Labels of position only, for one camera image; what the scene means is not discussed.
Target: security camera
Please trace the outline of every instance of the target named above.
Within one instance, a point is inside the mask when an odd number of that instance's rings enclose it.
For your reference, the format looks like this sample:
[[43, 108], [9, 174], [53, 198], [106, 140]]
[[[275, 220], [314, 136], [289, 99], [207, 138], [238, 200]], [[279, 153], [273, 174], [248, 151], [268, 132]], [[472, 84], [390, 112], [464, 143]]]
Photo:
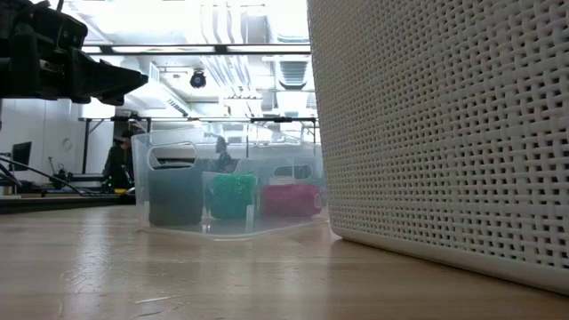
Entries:
[[194, 71], [194, 75], [189, 80], [189, 84], [191, 84], [191, 86], [196, 89], [205, 87], [206, 81], [205, 81], [204, 71], [203, 70]]

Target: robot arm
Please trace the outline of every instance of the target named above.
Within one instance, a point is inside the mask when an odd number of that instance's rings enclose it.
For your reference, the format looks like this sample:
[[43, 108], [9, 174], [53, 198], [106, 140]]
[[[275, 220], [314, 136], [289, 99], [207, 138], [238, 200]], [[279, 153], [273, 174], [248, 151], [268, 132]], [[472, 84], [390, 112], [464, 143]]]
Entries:
[[0, 99], [84, 104], [96, 98], [122, 106], [124, 96], [148, 77], [91, 59], [81, 51], [87, 32], [85, 24], [50, 9], [47, 1], [0, 0]]

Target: computer monitor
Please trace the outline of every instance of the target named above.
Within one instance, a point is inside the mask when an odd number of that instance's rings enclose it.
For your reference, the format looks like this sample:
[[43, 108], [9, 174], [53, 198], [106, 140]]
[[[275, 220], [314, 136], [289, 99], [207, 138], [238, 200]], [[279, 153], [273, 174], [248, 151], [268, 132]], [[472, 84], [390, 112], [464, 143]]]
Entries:
[[[31, 154], [31, 151], [32, 151], [31, 142], [15, 144], [12, 146], [12, 160], [17, 163], [29, 165], [29, 155]], [[21, 172], [21, 171], [26, 171], [27, 168], [21, 165], [14, 165], [13, 170]]]

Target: person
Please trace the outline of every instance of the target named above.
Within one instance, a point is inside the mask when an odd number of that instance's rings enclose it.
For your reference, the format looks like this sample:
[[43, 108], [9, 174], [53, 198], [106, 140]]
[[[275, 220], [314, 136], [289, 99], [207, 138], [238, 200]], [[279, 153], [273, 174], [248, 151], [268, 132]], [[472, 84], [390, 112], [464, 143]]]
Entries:
[[219, 159], [217, 159], [217, 162], [215, 163], [218, 171], [222, 173], [233, 172], [235, 170], [233, 167], [233, 159], [231, 159], [231, 156], [228, 152], [228, 143], [225, 141], [225, 139], [223, 139], [223, 137], [217, 138], [215, 152], [220, 154]]
[[108, 151], [103, 176], [110, 179], [113, 188], [131, 188], [134, 181], [134, 165], [132, 164], [132, 142], [134, 132], [125, 130], [121, 135], [121, 143]]

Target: cable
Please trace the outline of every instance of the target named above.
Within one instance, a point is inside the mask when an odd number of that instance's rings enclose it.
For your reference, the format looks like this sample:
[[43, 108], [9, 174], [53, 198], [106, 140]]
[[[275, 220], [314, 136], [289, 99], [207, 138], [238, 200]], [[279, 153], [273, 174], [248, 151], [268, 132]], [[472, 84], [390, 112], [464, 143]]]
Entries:
[[60, 1], [57, 3], [57, 9], [56, 9], [57, 12], [61, 12], [61, 10], [63, 9], [63, 1], [64, 1], [64, 0], [60, 0]]
[[58, 182], [64, 184], [65, 186], [70, 187], [73, 191], [77, 192], [77, 194], [80, 195], [80, 196], [108, 196], [108, 195], [93, 193], [92, 191], [87, 191], [87, 190], [85, 190], [85, 191], [82, 192], [81, 190], [79, 190], [78, 188], [75, 188], [75, 187], [71, 186], [69, 183], [67, 183], [67, 182], [64, 181], [64, 180], [61, 180], [61, 179], [59, 179], [59, 178], [55, 178], [55, 177], [53, 177], [53, 176], [51, 176], [51, 175], [49, 175], [49, 174], [47, 174], [47, 173], [43, 173], [43, 172], [41, 172], [41, 171], [39, 171], [39, 170], [37, 170], [37, 169], [34, 169], [34, 168], [32, 168], [32, 167], [29, 167], [29, 166], [25, 165], [25, 164], [21, 164], [21, 163], [15, 162], [15, 161], [13, 161], [13, 160], [5, 159], [5, 158], [3, 158], [3, 157], [1, 157], [1, 156], [0, 156], [0, 161], [4, 161], [4, 162], [6, 162], [6, 163], [8, 163], [8, 164], [12, 164], [12, 165], [22, 166], [22, 167], [24, 167], [24, 168], [26, 168], [26, 169], [28, 169], [28, 170], [30, 170], [30, 171], [32, 171], [32, 172], [35, 172], [35, 173], [37, 173], [37, 174], [39, 174], [39, 175], [42, 175], [42, 176], [46, 177], [46, 178], [49, 178], [49, 179], [52, 179], [52, 180], [56, 180], [56, 181], [58, 181]]
[[4, 168], [2, 164], [0, 164], [0, 178], [6, 179], [11, 183], [15, 184], [16, 187], [21, 188], [21, 183], [13, 176], [13, 174], [8, 171], [8, 169]]

